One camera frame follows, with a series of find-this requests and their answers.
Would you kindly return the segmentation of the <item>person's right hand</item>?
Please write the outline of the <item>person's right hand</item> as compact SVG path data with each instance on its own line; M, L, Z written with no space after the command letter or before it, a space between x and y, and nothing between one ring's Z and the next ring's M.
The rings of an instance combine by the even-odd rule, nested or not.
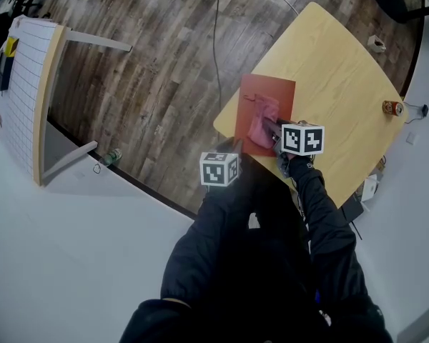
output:
M277 168L280 170L281 175L284 179L288 179L290 177L290 161L295 157L294 154L287 152L280 152L277 155Z

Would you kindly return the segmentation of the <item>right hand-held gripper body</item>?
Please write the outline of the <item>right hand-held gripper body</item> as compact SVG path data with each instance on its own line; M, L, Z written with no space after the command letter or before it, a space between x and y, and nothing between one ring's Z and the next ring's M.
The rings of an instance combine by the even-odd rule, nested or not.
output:
M297 156L314 156L322 154L325 148L324 126L306 122L276 122L282 125L281 148L273 149L278 155L287 152Z

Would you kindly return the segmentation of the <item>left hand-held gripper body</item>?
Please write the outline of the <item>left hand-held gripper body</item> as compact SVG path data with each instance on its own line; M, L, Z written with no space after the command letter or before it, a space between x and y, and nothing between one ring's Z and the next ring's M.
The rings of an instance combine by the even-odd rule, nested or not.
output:
M239 154L202 152L199 172L201 185L228 187L240 175Z

